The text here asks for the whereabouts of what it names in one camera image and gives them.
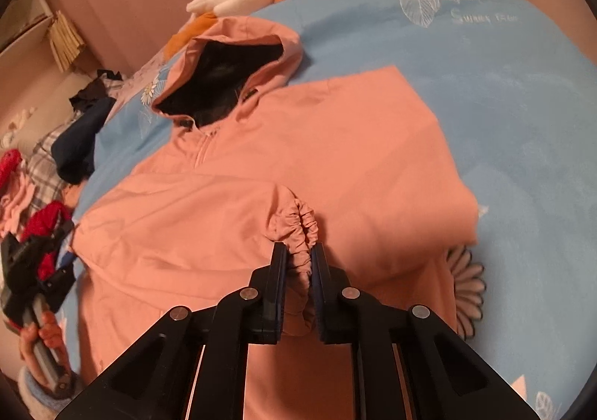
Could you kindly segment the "left hand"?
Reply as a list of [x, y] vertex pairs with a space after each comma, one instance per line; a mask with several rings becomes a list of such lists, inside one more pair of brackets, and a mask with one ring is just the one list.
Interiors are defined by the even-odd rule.
[[67, 348], [63, 340], [63, 331], [51, 311], [45, 311], [41, 316], [41, 327], [29, 324], [20, 330], [19, 350], [21, 358], [33, 378], [45, 389], [50, 388], [49, 380], [41, 368], [40, 362], [34, 355], [34, 346], [44, 343], [48, 349], [57, 354], [57, 363], [71, 370]]

